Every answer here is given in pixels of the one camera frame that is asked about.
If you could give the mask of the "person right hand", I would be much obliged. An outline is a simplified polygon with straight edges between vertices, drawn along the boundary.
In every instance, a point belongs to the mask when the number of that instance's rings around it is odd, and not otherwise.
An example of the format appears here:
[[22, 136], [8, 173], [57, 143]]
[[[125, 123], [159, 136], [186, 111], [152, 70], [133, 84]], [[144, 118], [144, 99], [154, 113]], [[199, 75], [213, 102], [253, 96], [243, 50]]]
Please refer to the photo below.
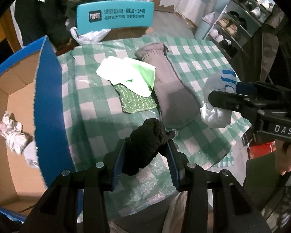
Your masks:
[[275, 141], [275, 168], [280, 175], [285, 175], [291, 171], [291, 145], [285, 150], [284, 141]]

